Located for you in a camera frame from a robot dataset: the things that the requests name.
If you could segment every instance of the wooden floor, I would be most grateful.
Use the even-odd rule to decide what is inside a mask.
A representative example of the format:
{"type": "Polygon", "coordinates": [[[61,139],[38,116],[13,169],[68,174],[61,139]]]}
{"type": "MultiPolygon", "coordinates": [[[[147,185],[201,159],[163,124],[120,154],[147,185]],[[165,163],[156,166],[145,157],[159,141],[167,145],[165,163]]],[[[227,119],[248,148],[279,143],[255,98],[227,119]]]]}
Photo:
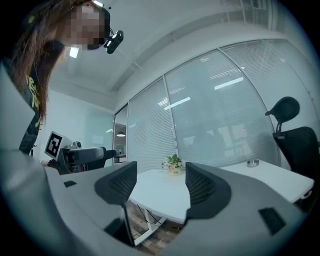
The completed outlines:
{"type": "MultiPolygon", "coordinates": [[[[147,222],[136,204],[128,201],[126,203],[127,213],[133,239],[141,236],[148,230],[147,222]]],[[[149,255],[159,255],[166,246],[175,239],[183,228],[182,224],[166,221],[149,238],[141,243],[137,250],[149,255]]]]}

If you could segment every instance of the office chair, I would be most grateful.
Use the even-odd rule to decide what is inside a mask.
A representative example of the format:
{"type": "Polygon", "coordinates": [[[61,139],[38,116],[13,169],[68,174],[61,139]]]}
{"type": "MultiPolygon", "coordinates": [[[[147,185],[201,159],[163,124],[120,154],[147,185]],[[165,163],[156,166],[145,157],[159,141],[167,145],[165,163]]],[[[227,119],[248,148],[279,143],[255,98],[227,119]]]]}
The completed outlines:
{"type": "Polygon", "coordinates": [[[296,99],[283,97],[265,115],[273,115],[278,121],[276,130],[272,135],[288,161],[291,170],[314,180],[315,190],[308,200],[313,203],[319,189],[320,143],[317,136],[314,130],[305,126],[281,131],[282,124],[295,118],[299,111],[300,105],[296,99]]]}

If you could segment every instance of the window blinds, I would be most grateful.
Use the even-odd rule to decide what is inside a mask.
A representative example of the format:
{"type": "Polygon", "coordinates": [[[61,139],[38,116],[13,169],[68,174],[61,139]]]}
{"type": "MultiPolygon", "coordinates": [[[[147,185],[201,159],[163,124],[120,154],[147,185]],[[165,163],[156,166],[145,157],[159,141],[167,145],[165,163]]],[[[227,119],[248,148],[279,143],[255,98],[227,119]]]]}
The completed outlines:
{"type": "Polygon", "coordinates": [[[181,158],[216,167],[253,158],[278,164],[266,108],[224,54],[196,58],[165,79],[181,158]]]}
{"type": "MultiPolygon", "coordinates": [[[[283,131],[302,126],[318,131],[315,107],[300,78],[285,58],[261,40],[232,44],[221,50],[243,67],[268,110],[286,96],[293,97],[299,102],[299,114],[282,125],[283,131]]],[[[271,116],[271,121],[276,129],[277,120],[271,116]]],[[[282,153],[281,166],[290,169],[282,153]]]]}
{"type": "Polygon", "coordinates": [[[176,153],[167,93],[161,79],[129,102],[128,161],[137,161],[138,173],[160,169],[166,156],[176,153]]]}

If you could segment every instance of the ashtray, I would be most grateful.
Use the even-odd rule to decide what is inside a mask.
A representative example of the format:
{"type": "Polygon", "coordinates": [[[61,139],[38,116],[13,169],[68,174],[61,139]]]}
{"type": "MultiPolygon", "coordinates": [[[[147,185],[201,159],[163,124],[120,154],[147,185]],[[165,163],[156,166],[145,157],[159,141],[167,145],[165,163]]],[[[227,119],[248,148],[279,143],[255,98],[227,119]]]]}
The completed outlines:
{"type": "Polygon", "coordinates": [[[248,166],[248,167],[257,167],[258,165],[259,165],[258,159],[251,159],[246,162],[246,166],[248,166]]]}

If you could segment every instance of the white table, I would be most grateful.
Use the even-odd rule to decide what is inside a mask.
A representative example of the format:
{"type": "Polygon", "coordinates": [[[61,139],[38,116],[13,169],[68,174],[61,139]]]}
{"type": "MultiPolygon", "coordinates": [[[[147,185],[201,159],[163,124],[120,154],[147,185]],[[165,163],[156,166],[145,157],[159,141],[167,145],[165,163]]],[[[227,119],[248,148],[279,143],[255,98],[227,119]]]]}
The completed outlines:
{"type": "MultiPolygon", "coordinates": [[[[247,167],[247,163],[243,162],[221,169],[260,180],[291,203],[303,198],[314,185],[313,179],[261,160],[253,168],[247,167]]],[[[163,169],[139,173],[129,200],[139,205],[148,221],[149,230],[134,241],[138,245],[167,219],[177,223],[185,222],[187,209],[190,208],[186,174],[169,176],[168,171],[163,169]],[[162,218],[156,222],[147,210],[162,218]]]]}

